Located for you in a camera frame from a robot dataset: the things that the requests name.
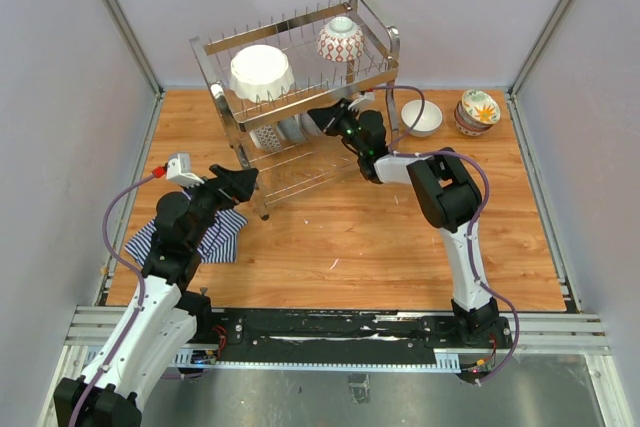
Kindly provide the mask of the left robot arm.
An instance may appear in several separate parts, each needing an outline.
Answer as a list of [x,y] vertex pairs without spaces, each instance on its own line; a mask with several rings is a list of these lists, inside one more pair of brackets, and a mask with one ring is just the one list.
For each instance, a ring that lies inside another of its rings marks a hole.
[[210,178],[177,167],[154,170],[181,186],[156,204],[150,252],[134,271],[138,285],[114,331],[77,378],[63,378],[53,394],[61,426],[138,426],[146,401],[170,362],[188,341],[215,331],[211,300],[188,287],[201,256],[198,247],[220,211],[253,196],[256,168],[217,164]]

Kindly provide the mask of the grey striped bowl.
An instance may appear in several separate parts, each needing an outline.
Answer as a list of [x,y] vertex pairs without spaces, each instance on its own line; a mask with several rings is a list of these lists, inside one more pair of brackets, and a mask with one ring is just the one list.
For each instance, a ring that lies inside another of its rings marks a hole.
[[301,113],[299,115],[299,119],[303,130],[310,137],[319,137],[323,134],[322,130],[317,126],[308,113]]

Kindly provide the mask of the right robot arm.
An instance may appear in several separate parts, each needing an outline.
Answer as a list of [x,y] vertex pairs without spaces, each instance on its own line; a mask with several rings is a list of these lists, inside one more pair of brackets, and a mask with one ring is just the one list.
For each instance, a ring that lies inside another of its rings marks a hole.
[[478,238],[486,196],[463,165],[467,158],[450,148],[427,154],[392,152],[382,114],[358,114],[347,100],[311,109],[308,116],[323,134],[340,138],[356,155],[364,179],[413,188],[423,216],[445,246],[453,278],[454,337],[466,347],[480,344],[496,325],[499,311],[489,291]]

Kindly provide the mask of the black diamond pattern bowl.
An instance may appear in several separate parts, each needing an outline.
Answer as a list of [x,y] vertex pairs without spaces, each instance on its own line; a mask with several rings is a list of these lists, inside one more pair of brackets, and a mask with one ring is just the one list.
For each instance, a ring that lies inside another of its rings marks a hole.
[[458,129],[459,132],[461,132],[462,134],[464,134],[466,136],[470,136],[470,137],[480,136],[490,128],[490,125],[468,124],[468,123],[465,123],[465,122],[459,122],[458,120],[455,121],[455,126],[456,126],[456,128]]

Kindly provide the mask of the orange green leaf bowl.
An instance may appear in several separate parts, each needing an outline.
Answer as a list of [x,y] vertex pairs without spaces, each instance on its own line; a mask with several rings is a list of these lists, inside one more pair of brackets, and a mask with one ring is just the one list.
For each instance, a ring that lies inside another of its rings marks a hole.
[[498,103],[484,91],[465,91],[461,97],[461,104],[467,116],[480,124],[494,125],[501,118]]

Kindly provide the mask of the plain white bowl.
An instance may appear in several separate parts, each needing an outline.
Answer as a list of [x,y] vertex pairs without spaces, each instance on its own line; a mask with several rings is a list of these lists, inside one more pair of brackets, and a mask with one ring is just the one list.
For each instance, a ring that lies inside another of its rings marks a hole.
[[443,114],[433,102],[413,100],[403,106],[401,120],[410,135],[428,137],[440,128]]

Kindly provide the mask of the grey leaf pattern bowl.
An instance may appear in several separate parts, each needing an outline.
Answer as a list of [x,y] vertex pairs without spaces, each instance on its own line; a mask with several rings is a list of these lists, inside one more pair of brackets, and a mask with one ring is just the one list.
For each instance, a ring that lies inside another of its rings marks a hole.
[[458,120],[459,122],[465,122],[468,124],[475,124],[475,125],[482,124],[465,110],[461,101],[459,101],[456,105],[456,109],[454,111],[454,117],[455,117],[455,121]]

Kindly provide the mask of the grey wave pattern bowl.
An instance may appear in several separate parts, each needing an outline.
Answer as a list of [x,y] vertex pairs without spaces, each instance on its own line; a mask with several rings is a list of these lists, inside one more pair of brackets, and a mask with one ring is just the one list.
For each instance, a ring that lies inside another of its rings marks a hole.
[[278,121],[277,126],[289,142],[301,144],[306,141],[306,137],[294,117]]

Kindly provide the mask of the brown lattice pattern bowl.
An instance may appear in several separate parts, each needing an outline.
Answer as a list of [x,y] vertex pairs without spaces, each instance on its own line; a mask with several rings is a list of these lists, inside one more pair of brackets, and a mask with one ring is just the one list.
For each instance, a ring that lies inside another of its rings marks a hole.
[[255,147],[268,153],[278,152],[282,149],[282,143],[276,130],[271,125],[264,125],[249,132],[249,136]]

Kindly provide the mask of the steel two-tier dish rack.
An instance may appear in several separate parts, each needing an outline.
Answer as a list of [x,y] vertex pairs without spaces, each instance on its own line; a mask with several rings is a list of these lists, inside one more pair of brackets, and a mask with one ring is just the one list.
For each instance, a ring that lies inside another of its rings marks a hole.
[[[320,31],[345,15],[364,33],[362,56],[345,63],[322,58],[316,51]],[[376,110],[386,116],[388,136],[399,136],[393,89],[399,70],[400,35],[394,21],[376,0],[330,0],[304,12],[282,15],[266,24],[247,26],[216,41],[191,39],[206,87],[240,167],[255,167],[260,175],[251,204],[261,219],[281,200],[320,186],[355,168],[354,155],[335,138],[321,135],[302,143],[283,140],[264,150],[253,143],[255,130],[311,108],[378,91]],[[244,100],[231,88],[231,61],[245,47],[267,45],[288,57],[294,80],[288,90]]]

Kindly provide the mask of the pink floral bowl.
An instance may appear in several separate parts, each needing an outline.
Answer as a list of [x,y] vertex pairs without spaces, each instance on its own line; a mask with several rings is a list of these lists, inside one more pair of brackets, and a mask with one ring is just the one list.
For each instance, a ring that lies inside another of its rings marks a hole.
[[456,127],[465,135],[477,136],[493,127],[492,124],[482,123],[469,114],[462,105],[458,105],[454,110]]

